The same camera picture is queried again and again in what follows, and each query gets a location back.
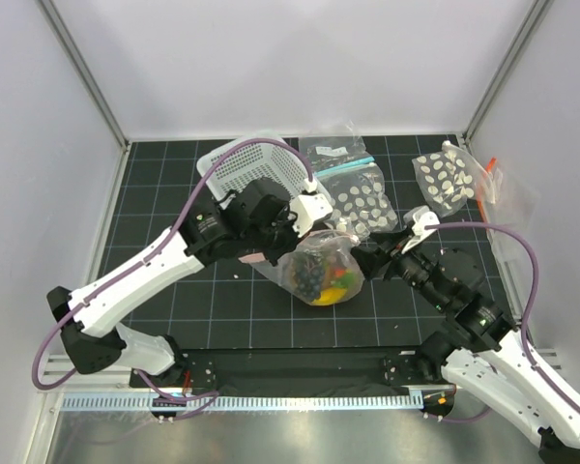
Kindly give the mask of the dark purple grape bunch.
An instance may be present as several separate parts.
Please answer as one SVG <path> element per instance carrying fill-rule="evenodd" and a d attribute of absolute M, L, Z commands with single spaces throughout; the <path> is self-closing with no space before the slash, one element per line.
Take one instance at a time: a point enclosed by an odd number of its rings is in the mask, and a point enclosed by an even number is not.
<path fill-rule="evenodd" d="M 325 275 L 324 260 L 313 254 L 300 254 L 291 267 L 295 290 L 307 302 L 320 297 Z"/>

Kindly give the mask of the pink-zipper clear zip bag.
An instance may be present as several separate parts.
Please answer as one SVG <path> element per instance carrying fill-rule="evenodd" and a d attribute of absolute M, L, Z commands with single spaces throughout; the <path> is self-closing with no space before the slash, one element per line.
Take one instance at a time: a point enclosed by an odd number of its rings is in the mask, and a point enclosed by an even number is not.
<path fill-rule="evenodd" d="M 353 299 L 362 290 L 364 276 L 351 254 L 359 244 L 354 235 L 320 230 L 310 233 L 275 265 L 262 253 L 240 261 L 307 305 L 331 306 Z"/>

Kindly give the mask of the yellow toy banana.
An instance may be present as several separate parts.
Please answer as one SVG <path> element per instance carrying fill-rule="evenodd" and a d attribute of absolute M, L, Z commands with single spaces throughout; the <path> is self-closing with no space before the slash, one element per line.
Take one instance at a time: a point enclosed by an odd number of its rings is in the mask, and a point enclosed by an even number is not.
<path fill-rule="evenodd" d="M 313 300 L 310 304 L 313 306 L 329 306 L 342 303 L 348 293 L 347 288 L 329 287 L 323 290 L 320 297 Z"/>

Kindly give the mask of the white perforated plastic basket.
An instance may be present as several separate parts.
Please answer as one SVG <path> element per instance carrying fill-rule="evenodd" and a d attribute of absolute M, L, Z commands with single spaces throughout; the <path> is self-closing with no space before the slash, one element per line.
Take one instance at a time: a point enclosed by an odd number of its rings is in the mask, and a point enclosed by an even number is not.
<path fill-rule="evenodd" d="M 244 136 L 202 156 L 196 163 L 200 180 L 189 199 L 209 194 L 217 201 L 259 179 L 270 179 L 292 197 L 313 194 L 323 204 L 330 195 L 317 179 L 308 158 L 272 132 Z"/>

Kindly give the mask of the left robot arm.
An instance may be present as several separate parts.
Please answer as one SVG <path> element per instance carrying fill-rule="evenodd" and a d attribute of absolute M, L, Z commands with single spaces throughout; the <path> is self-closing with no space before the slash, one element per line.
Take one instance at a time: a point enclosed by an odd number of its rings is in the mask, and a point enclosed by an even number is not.
<path fill-rule="evenodd" d="M 315 185 L 292 197 L 269 178 L 251 181 L 216 201 L 195 192 L 183 220 L 175 221 L 149 246 L 88 286 L 58 286 L 47 295 L 54 317 L 64 323 L 61 340 L 79 374 L 121 365 L 152 375 L 165 387 L 185 377 L 185 363 L 168 335 L 130 329 L 123 319 L 172 283 L 222 259 L 251 250 L 276 262 L 293 250 L 306 231 L 303 205 Z"/>

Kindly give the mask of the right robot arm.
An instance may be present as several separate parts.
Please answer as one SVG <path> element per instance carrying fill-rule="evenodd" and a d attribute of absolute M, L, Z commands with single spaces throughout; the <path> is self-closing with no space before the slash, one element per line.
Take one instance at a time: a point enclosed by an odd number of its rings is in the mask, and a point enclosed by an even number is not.
<path fill-rule="evenodd" d="M 413 240 L 411 230 L 381 233 L 352 255 L 365 277 L 399 277 L 443 314 L 417 351 L 419 376 L 468 391 L 525 435 L 542 462 L 580 463 L 580 394 L 481 292 L 485 275 L 472 255 L 449 248 L 429 258 Z"/>

